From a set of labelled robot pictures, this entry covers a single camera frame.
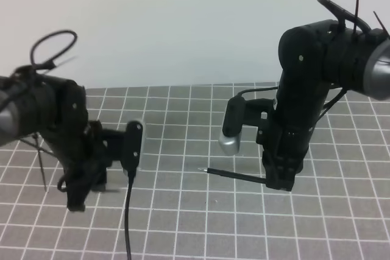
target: white backdrop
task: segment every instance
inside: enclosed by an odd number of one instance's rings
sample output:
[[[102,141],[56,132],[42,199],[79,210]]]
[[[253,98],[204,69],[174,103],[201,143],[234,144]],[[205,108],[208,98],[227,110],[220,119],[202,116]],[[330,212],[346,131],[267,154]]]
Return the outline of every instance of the white backdrop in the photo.
[[[355,0],[333,0],[353,11]],[[0,0],[1,75],[28,62],[31,44],[73,29],[76,56],[53,74],[87,87],[278,80],[277,46],[294,26],[332,18],[316,0]],[[388,0],[360,16],[390,28]],[[57,39],[39,56],[56,49]]]

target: black cable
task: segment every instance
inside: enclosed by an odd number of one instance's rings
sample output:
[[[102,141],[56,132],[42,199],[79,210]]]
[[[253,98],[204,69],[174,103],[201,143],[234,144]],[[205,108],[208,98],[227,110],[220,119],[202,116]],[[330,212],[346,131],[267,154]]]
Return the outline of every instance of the black cable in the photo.
[[[277,90],[278,87],[277,86],[272,86],[270,88],[253,88],[253,89],[250,89],[250,90],[244,90],[244,91],[240,91],[237,96],[242,96],[243,94],[245,93],[252,93],[254,91],[272,91],[272,90]]]
[[[124,204],[124,242],[126,245],[127,260],[132,260],[132,249],[130,247],[130,234],[129,234],[129,206],[130,196],[132,193],[135,174],[129,175],[129,186],[127,187],[126,201]]]
[[[331,109],[331,107],[333,107],[335,105],[335,103],[337,103],[342,97],[343,95],[345,95],[347,93],[347,90],[345,89],[342,89],[331,101],[327,102],[325,105],[324,105],[324,111],[321,113],[321,115],[319,115],[318,117],[318,120],[317,122],[322,118],[324,117],[324,115],[326,114],[327,111],[329,111]]]
[[[52,37],[55,37],[55,36],[59,36],[59,35],[66,35],[66,34],[70,34],[73,36],[73,40],[72,42],[69,43],[69,45],[67,45],[67,47],[65,47],[64,49],[62,49],[60,52],[58,52],[57,54],[55,54],[54,56],[52,56],[51,58],[47,59],[45,62],[43,63],[40,63],[40,64],[37,64],[35,62],[35,58],[34,58],[34,53],[35,53],[35,50],[37,50],[37,47],[39,47],[39,45],[41,43],[43,43],[44,41],[52,38]],[[31,65],[35,68],[35,69],[53,69],[55,68],[55,64],[54,64],[54,60],[59,58],[59,56],[63,55],[64,53],[66,53],[68,50],[70,50],[74,44],[76,43],[77,41],[77,34],[75,32],[73,32],[72,30],[58,30],[56,32],[53,32],[53,33],[50,33],[49,35],[46,35],[42,38],[40,38],[38,41],[36,41],[34,43],[34,45],[32,45],[31,47],[31,50],[30,50],[30,62],[31,62]],[[44,67],[44,68],[40,68],[41,65],[46,65],[46,66],[50,66],[50,67]]]

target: white grid line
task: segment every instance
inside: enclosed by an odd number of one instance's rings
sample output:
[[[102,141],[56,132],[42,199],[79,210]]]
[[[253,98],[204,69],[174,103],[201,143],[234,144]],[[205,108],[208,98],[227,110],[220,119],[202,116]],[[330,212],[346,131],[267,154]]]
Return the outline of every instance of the white grid line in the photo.
[[[171,92],[171,87],[168,88],[168,96]],[[165,111],[165,115],[164,115],[164,124],[163,124],[163,135],[164,135],[164,131],[165,131],[165,122],[166,122],[166,114],[168,112],[168,103],[166,103],[166,111]],[[158,175],[158,166],[160,165],[160,158],[161,158],[161,150],[163,148],[163,140],[161,140],[161,143],[160,143],[160,150],[158,152],[158,160],[157,160],[157,166],[156,166],[156,174],[155,174],[155,177],[154,177],[154,184],[153,184],[153,191],[152,191],[152,199],[151,199],[151,207],[150,207],[150,210],[149,210],[149,218],[147,220],[147,230],[146,230],[146,234],[145,234],[145,241],[144,241],[144,247],[143,247],[143,255],[142,255],[142,260],[145,259],[145,253],[146,253],[146,245],[147,245],[147,236],[149,234],[149,226],[151,224],[151,217],[152,217],[152,210],[153,210],[153,201],[154,201],[154,194],[155,194],[155,190],[156,190],[156,184],[157,184],[157,175]]]
[[[312,158],[310,147],[309,147],[308,153],[309,153],[309,157]],[[313,159],[311,159],[311,165],[312,165],[312,167],[313,167],[314,179],[315,179],[315,181],[316,181],[317,194],[320,194],[320,193],[319,193],[318,180],[317,180],[317,176],[316,176],[316,168],[315,168]],[[330,260],[333,260],[332,250],[331,250],[331,248],[330,248],[330,242],[329,242],[329,236],[328,236],[327,223],[326,223],[326,221],[325,221],[325,213],[324,213],[324,209],[323,209],[323,207],[322,207],[322,201],[321,201],[321,198],[320,198],[320,197],[318,198],[318,201],[319,201],[319,207],[320,207],[320,209],[321,209],[322,224],[324,225],[325,237],[326,237],[326,240],[327,240],[327,247],[328,247],[328,252],[329,252],[329,258],[330,258]]]
[[[351,112],[351,108],[350,108],[350,105],[349,105],[349,103],[348,103],[347,97],[346,97],[346,101],[347,101],[348,109],[349,109],[349,111]],[[364,149],[363,149],[363,147],[362,147],[362,145],[361,145],[360,137],[359,137],[358,131],[356,130],[355,120],[354,120],[354,118],[353,118],[352,115],[351,115],[351,120],[352,120],[353,126],[355,127],[355,133],[356,133],[356,136],[358,137],[358,142],[359,142],[359,145],[360,145],[360,150],[361,150],[361,153],[362,153],[362,156],[363,156],[363,159],[364,159],[364,164],[366,165],[366,169],[367,169],[368,177],[369,177],[369,179],[370,179],[371,187],[372,187],[372,190],[373,190],[373,192],[374,192],[375,199],[376,199],[376,201],[377,201],[379,213],[380,213],[381,218],[382,218],[382,221],[383,221],[383,226],[384,226],[384,228],[385,228],[386,236],[387,236],[388,240],[390,241],[389,231],[388,231],[388,228],[387,228],[387,226],[386,226],[386,222],[385,222],[385,220],[383,219],[383,212],[382,212],[382,209],[381,209],[381,207],[380,207],[380,202],[379,202],[379,199],[378,199],[378,196],[377,196],[377,191],[375,190],[374,181],[373,181],[373,179],[372,179],[372,177],[371,177],[370,168],[369,168],[368,163],[367,163],[367,161],[366,161],[366,155],[365,155]]]
[[[262,162],[261,162],[261,151],[263,150],[263,146],[259,146],[258,148],[258,166],[260,168],[260,177],[264,177],[265,178],[265,174],[263,174],[263,168],[262,168]],[[268,252],[268,237],[267,237],[267,221],[266,221],[266,206],[264,204],[264,187],[265,187],[265,184],[261,184],[261,204],[263,205],[263,225],[264,225],[264,241],[265,241],[265,246],[266,246],[266,259],[268,260],[269,259],[269,252]]]
[[[233,172],[236,172],[236,156],[233,156]],[[234,251],[235,251],[235,258],[238,258],[238,252],[237,252],[237,202],[236,202],[236,180],[233,179],[233,200],[234,200]]]
[[[33,204],[30,204],[30,205],[24,205],[24,206],[40,206],[39,204],[36,204],[36,205],[33,205]],[[65,207],[65,206],[58,206],[58,205],[44,205],[45,207]],[[120,210],[121,207],[103,207],[102,209],[118,209]],[[131,208],[132,210],[149,210],[149,208]],[[191,213],[206,213],[206,210],[192,210],[192,209],[163,209],[163,208],[153,208],[154,211],[174,211],[174,212],[191,212]],[[208,213],[218,213],[218,214],[234,214],[234,211],[213,211],[213,210],[210,210],[208,211]],[[284,214],[284,213],[266,213],[266,214],[263,214],[263,213],[249,213],[249,212],[242,212],[242,211],[237,211],[236,212],[237,214],[245,214],[245,215],[255,215],[255,216],[262,216],[262,215],[265,215],[265,216],[280,216],[280,217],[292,217],[293,215],[292,214]],[[380,220],[382,221],[382,218],[381,217],[358,217],[358,216],[321,216],[321,215],[317,215],[317,216],[314,216],[314,215],[307,215],[307,214],[296,214],[295,217],[307,217],[307,218],[317,218],[317,219],[320,219],[322,217],[326,218],[326,219],[367,219],[367,220]],[[390,217],[385,217],[384,218],[385,220],[390,220]],[[15,227],[33,227],[34,225],[26,225],[26,224],[21,224],[21,223],[0,223],[0,226],[15,226]],[[52,226],[52,225],[35,225],[35,227],[40,227],[40,228],[61,228],[61,225],[57,225],[57,226]],[[78,229],[78,230],[113,230],[113,231],[116,231],[118,230],[117,228],[97,228],[97,227],[72,227],[72,226],[68,226],[68,227],[62,227],[64,230],[65,229]]]
[[[54,169],[54,171],[53,171],[53,174],[51,175],[51,178],[50,178],[50,181],[49,181],[49,185],[51,184],[51,182],[52,182],[53,179],[54,179],[55,170],[57,169],[57,167],[58,167],[59,164],[60,164],[60,162],[57,161],[57,164],[56,164],[56,166],[55,166],[55,169]],[[49,186],[47,186],[47,191],[44,193],[42,202],[41,202],[41,204],[40,204],[40,206],[39,206],[39,210],[38,210],[37,216],[35,217],[34,224],[33,224],[33,226],[32,226],[32,229],[31,229],[29,238],[27,239],[25,249],[24,249],[23,254],[22,254],[22,256],[21,256],[21,260],[23,260],[24,257],[25,257],[25,255],[26,255],[26,251],[27,251],[27,248],[28,248],[28,246],[29,246],[29,244],[30,244],[30,240],[31,240],[31,237],[32,237],[32,233],[34,232],[34,229],[35,229],[36,224],[37,224],[37,222],[38,222],[38,218],[39,218],[39,215],[41,214],[41,210],[42,210],[42,207],[43,207],[43,205],[44,205],[44,201],[46,200],[46,196],[47,196],[48,192],[49,192]]]
[[[210,101],[210,129],[209,129],[209,132],[208,132],[208,135],[209,135],[209,139],[211,139],[211,125],[212,125],[212,122],[211,122],[211,111],[213,109],[213,87],[211,87],[211,101]],[[211,141],[208,143],[208,158],[207,158],[207,167],[210,167],[210,154],[211,154]],[[207,186],[206,186],[206,219],[205,219],[205,246],[204,246],[204,259],[206,260],[206,256],[207,256],[207,221],[208,221],[208,190],[209,190],[209,187],[210,187],[210,176],[207,175]]]
[[[329,116],[328,116],[327,114],[325,114],[325,115],[326,115],[327,120],[328,120],[328,123],[329,123],[329,125],[330,125]],[[350,212],[351,212],[351,215],[353,215],[352,206],[351,206],[351,201],[350,201],[350,198],[349,198],[349,193],[348,193],[346,181],[345,181],[345,179],[344,179],[344,173],[343,173],[343,171],[342,171],[341,163],[340,163],[340,160],[339,160],[339,153],[338,153],[338,151],[337,151],[336,142],[335,142],[335,137],[333,136],[333,130],[332,130],[332,129],[330,130],[330,134],[331,134],[331,138],[332,138],[333,145],[334,145],[334,148],[335,148],[336,157],[337,157],[338,164],[339,164],[339,168],[340,168],[340,174],[341,174],[341,177],[342,177],[342,182],[343,182],[344,188],[345,188],[345,190],[346,190],[346,195],[347,195],[349,210],[350,210]],[[352,222],[353,222],[353,229],[355,230],[356,238],[359,240],[359,234],[358,234],[358,229],[357,229],[357,227],[356,227],[356,222],[355,222],[354,219],[352,219]],[[362,250],[362,248],[361,248],[361,245],[360,245],[360,242],[359,242],[359,241],[358,241],[358,246],[359,246],[359,252],[360,252],[361,259],[364,260],[363,250]]]
[[[294,213],[293,195],[291,194],[291,192],[289,192],[289,194],[290,194],[290,203],[291,203],[292,223],[294,224],[294,234],[296,237],[296,244],[297,244],[297,255],[298,255],[298,260],[300,260],[300,250],[299,250],[297,223],[295,220],[295,213]]]
[[[191,97],[191,92],[192,92],[192,86],[190,86],[190,97]],[[186,149],[186,145],[187,145],[187,133],[188,133],[188,120],[190,118],[190,105],[191,103],[188,103],[188,115],[187,115],[187,126],[185,127],[185,140],[184,140],[184,150]],[[182,171],[181,171],[181,177],[180,177],[180,191],[179,191],[179,202],[178,202],[178,208],[180,208],[180,204],[182,202],[182,191],[183,191],[183,178],[184,178],[184,158],[185,156],[183,156],[183,160],[182,160]],[[176,259],[176,248],[177,248],[177,232],[179,230],[179,217],[180,217],[180,212],[178,211],[177,212],[177,215],[176,215],[176,232],[175,232],[175,242],[174,242],[174,246],[173,246],[173,260]]]
[[[10,164],[12,158],[13,158],[13,155],[15,154],[15,150],[16,150],[16,148],[18,147],[19,143],[20,143],[20,141],[17,142],[17,144],[16,144],[16,146],[15,146],[15,149],[13,150],[13,152],[12,152],[12,154],[11,154],[11,157],[10,157],[10,159],[8,160],[7,166],[9,166],[9,164]],[[6,170],[7,170],[7,167],[5,167],[5,169],[4,169],[3,173],[2,173],[1,178],[0,178],[0,181],[2,180],[2,178],[3,178],[3,176],[4,176],[5,172],[6,172]],[[26,179],[24,179],[23,184],[26,184],[27,178],[29,177],[29,174],[30,174],[30,171],[31,171],[31,169],[29,169],[29,171],[28,171],[28,173],[27,173],[27,175],[26,175]],[[17,196],[17,198],[16,198],[16,200],[15,200],[15,204],[13,204],[13,206],[12,206],[12,210],[11,210],[10,215],[8,216],[7,223],[5,224],[5,227],[4,227],[4,229],[3,229],[2,233],[1,233],[1,236],[0,236],[0,243],[1,243],[1,241],[2,241],[2,237],[3,237],[4,234],[5,234],[5,230],[6,230],[6,228],[7,228],[7,225],[9,224],[9,222],[10,222],[10,220],[11,220],[12,214],[13,214],[15,208],[16,208],[16,203],[19,201],[20,195],[22,194],[23,187],[24,187],[23,184],[22,184],[22,187],[20,188],[19,194],[18,194],[18,196]]]

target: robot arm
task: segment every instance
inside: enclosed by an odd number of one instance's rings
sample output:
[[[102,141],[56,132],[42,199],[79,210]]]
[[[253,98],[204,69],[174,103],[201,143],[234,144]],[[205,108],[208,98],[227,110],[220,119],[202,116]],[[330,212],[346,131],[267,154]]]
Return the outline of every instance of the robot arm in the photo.
[[[31,65],[0,78],[0,145],[40,133],[60,161],[64,175],[57,189],[67,193],[67,208],[84,211],[84,201],[92,191],[104,191],[107,168],[120,161],[130,182],[140,160],[143,125],[130,121],[125,132],[103,129],[99,121],[88,121],[85,89],[75,81],[40,74],[55,68],[54,59],[36,64],[34,49],[59,31],[33,46]]]
[[[257,127],[256,143],[264,148],[266,178],[250,180],[260,179],[259,183],[269,188],[293,188],[317,121],[348,90],[378,100],[390,97],[390,39],[386,29],[372,30],[335,3],[318,1],[338,20],[295,27],[283,34],[278,48],[283,72],[275,99],[246,101],[239,94],[226,108],[219,139],[222,149],[229,155],[238,153],[242,126]],[[347,29],[345,20],[353,21],[355,28]],[[342,90],[325,104],[332,87]],[[225,177],[240,175],[208,172]]]

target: table surface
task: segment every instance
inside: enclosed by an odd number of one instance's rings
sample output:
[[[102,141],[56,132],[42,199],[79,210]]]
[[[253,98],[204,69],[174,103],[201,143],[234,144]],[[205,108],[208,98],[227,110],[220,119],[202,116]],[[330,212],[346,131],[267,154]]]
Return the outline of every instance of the table surface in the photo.
[[[229,98],[274,85],[87,90],[90,119],[113,129],[146,123],[130,204],[133,259],[389,259],[390,102],[356,93],[338,102],[317,124],[292,192],[199,172],[264,175],[255,128],[243,130],[234,157],[218,136]],[[44,155],[44,165],[48,192],[36,152],[16,142],[0,150],[0,259],[125,260],[119,163],[108,171],[111,192],[91,193],[84,213],[66,210],[59,163]]]

